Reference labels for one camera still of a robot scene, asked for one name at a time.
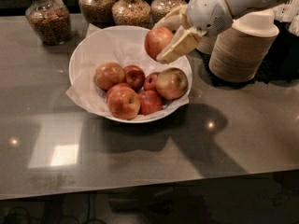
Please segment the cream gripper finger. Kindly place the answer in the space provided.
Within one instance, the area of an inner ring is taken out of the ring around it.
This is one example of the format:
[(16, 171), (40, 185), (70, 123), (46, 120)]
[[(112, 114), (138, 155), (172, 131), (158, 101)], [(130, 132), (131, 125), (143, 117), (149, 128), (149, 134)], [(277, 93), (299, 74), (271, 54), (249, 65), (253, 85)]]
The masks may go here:
[(184, 29), (180, 26), (170, 43), (157, 55), (156, 61), (163, 64), (176, 61), (193, 51), (205, 35), (205, 31), (197, 30), (195, 27)]
[(176, 31), (179, 27), (188, 28), (186, 8), (186, 5), (173, 8), (166, 16), (155, 23), (154, 28), (165, 27), (171, 31)]

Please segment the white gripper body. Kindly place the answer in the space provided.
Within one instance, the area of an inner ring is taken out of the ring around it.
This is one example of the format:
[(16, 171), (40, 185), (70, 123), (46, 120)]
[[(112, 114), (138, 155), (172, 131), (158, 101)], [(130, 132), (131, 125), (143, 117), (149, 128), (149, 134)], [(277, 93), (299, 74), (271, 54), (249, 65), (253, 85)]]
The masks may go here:
[(233, 24), (226, 0), (190, 0), (186, 8), (187, 22), (207, 36), (216, 36)]

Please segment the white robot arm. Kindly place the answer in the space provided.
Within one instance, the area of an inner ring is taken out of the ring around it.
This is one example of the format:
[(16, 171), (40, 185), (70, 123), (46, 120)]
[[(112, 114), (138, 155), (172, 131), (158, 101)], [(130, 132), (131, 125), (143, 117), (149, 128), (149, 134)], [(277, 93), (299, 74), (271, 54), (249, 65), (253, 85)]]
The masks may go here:
[(216, 36), (232, 27), (233, 21), (256, 10), (275, 7), (289, 0), (190, 0), (171, 10), (156, 25), (175, 34), (156, 56), (171, 63), (198, 47), (204, 36)]

